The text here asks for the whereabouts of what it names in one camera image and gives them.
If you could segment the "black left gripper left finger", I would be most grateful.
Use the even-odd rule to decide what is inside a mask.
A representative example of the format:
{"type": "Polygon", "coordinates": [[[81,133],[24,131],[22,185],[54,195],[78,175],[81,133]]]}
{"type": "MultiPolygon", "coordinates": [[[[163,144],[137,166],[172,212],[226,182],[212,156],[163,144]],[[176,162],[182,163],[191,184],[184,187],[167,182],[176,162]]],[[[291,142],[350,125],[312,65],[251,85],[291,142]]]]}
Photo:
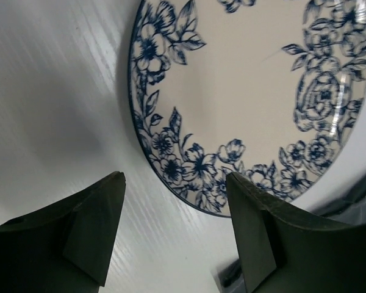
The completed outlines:
{"type": "Polygon", "coordinates": [[[0,292],[98,292],[106,285],[126,178],[86,189],[0,225],[0,292]]]}

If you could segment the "blue floral white plate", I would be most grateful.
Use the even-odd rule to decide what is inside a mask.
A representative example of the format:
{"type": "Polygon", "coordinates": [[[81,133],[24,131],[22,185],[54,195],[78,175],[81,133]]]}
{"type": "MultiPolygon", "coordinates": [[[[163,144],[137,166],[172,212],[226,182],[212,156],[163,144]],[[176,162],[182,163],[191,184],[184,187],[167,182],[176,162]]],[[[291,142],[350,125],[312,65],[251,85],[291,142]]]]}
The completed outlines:
{"type": "Polygon", "coordinates": [[[366,96],[366,1],[142,1],[128,65],[146,160],[229,217],[226,177],[293,201],[346,144],[366,96]]]}

